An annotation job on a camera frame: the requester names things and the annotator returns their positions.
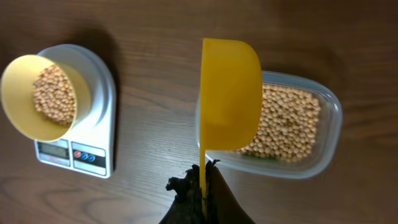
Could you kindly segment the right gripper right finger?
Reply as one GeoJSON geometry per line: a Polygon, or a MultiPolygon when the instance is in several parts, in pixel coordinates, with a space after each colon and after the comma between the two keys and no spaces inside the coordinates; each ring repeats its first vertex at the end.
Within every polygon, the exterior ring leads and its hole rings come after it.
{"type": "Polygon", "coordinates": [[[206,164],[207,181],[207,223],[211,224],[255,224],[243,210],[226,183],[216,163],[206,164]]]}

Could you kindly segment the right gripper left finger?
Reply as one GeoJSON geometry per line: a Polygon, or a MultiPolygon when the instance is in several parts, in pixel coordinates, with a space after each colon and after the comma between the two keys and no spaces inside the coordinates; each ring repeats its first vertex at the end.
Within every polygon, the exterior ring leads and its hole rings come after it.
{"type": "Polygon", "coordinates": [[[166,190],[174,190],[176,195],[168,212],[159,224],[201,224],[204,216],[199,184],[200,167],[196,164],[185,171],[184,178],[171,177],[166,190]]]}

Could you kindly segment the yellow measuring scoop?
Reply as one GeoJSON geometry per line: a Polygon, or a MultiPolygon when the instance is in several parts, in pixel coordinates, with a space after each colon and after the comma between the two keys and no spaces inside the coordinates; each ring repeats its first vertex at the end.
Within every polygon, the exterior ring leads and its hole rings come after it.
{"type": "Polygon", "coordinates": [[[262,70],[259,57],[239,40],[204,38],[199,96],[201,208],[207,209],[205,154],[248,145],[259,126],[262,70]]]}

